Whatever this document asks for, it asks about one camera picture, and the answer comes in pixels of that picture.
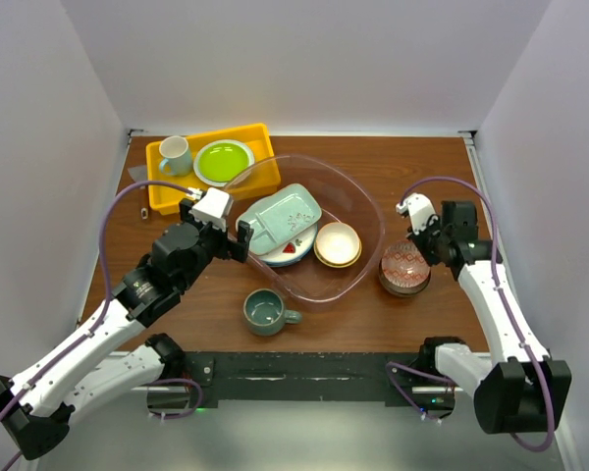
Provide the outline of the dark bowl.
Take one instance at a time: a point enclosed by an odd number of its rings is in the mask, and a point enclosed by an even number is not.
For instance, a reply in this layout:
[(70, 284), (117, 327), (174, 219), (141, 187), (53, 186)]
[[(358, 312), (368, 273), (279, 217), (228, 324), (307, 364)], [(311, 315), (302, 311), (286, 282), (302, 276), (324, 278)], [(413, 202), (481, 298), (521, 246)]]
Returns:
[(355, 229), (350, 225), (333, 222), (328, 223), (319, 230), (315, 243), (322, 245), (347, 246), (348, 244), (361, 244), (361, 241)]

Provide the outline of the light blue rectangular dish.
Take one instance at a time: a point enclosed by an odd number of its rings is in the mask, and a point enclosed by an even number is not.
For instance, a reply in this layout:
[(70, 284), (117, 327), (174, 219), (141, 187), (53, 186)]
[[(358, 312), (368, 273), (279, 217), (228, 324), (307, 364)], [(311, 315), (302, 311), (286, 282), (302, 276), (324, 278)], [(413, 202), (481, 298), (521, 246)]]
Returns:
[(316, 224), (322, 209), (305, 186), (292, 183), (266, 196), (244, 211), (244, 221), (253, 230), (249, 251), (265, 255)]

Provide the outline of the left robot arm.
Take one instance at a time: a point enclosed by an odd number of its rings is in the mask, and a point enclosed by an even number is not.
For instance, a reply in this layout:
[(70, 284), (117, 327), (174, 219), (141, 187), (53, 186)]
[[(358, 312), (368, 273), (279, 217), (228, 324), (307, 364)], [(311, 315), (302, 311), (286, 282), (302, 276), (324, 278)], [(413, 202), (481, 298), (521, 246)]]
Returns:
[(244, 262), (252, 231), (228, 235), (230, 194), (210, 189), (180, 203), (180, 222), (169, 226), (116, 287), (107, 285), (100, 307), (50, 353), (22, 373), (0, 375), (0, 426), (21, 456), (35, 460), (68, 434), (77, 412), (69, 392), (109, 353), (180, 304), (216, 258)]

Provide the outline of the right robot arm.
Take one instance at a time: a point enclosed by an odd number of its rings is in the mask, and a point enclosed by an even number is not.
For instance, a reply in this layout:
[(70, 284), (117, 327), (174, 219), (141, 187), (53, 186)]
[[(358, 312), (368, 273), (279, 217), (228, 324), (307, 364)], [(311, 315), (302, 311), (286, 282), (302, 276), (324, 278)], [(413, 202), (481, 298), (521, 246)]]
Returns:
[(513, 298), (502, 258), (479, 236), (470, 201), (445, 201), (440, 212), (414, 193), (398, 204), (410, 221), (408, 239), (430, 266), (443, 264), (468, 297), (487, 341), (484, 360), (459, 340), (431, 341), (433, 352), (417, 362), (431, 386), (453, 380), (473, 400), (487, 434), (553, 432), (562, 417), (571, 372), (532, 333)]

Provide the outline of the teal ceramic mug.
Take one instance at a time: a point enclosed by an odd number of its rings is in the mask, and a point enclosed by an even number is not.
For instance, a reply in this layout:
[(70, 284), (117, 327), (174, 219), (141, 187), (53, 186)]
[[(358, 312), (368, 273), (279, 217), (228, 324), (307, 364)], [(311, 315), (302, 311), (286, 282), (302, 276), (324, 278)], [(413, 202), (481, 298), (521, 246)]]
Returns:
[(282, 297), (270, 289), (252, 292), (244, 301), (242, 315), (247, 328), (261, 337), (274, 336), (288, 324), (302, 321), (302, 314), (288, 309)]

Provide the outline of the brown beige glazed bowl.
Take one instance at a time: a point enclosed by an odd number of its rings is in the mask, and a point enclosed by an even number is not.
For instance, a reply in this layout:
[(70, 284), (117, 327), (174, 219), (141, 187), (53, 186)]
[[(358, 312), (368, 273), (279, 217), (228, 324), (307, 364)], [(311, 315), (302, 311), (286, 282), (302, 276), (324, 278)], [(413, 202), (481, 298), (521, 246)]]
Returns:
[(431, 276), (428, 275), (423, 281), (419, 283), (408, 284), (406, 287), (395, 283), (394, 279), (389, 279), (382, 272), (378, 274), (378, 279), (381, 286), (388, 293), (398, 297), (412, 297), (424, 291), (430, 284)]

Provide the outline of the watermelon pattern plate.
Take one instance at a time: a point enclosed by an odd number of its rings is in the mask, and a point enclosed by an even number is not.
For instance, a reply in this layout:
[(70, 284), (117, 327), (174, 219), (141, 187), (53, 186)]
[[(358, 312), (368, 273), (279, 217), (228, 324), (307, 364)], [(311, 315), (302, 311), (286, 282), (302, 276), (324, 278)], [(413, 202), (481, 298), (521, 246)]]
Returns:
[(268, 266), (282, 267), (301, 260), (312, 248), (318, 234), (315, 223), (273, 251), (258, 258)]
[(303, 259), (312, 249), (312, 246), (312, 240), (305, 242), (302, 239), (296, 239), (265, 255), (259, 256), (259, 260), (269, 267), (290, 266)]

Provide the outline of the red brown bottom bowl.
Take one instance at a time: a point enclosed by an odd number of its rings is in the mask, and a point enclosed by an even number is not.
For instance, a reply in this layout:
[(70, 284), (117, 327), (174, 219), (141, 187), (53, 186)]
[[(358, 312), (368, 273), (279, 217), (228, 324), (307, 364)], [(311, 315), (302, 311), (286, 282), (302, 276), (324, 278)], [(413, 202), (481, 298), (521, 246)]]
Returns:
[(385, 249), (380, 260), (380, 272), (403, 287), (419, 283), (431, 275), (430, 266), (409, 240), (397, 241)]

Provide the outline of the yellow blue patterned bowl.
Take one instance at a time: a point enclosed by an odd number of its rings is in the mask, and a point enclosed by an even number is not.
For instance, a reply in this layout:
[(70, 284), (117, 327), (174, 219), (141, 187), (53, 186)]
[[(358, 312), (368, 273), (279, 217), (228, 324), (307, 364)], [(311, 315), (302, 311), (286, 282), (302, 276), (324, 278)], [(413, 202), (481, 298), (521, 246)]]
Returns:
[(360, 257), (362, 245), (347, 246), (314, 244), (317, 259), (330, 268), (346, 268), (353, 265)]

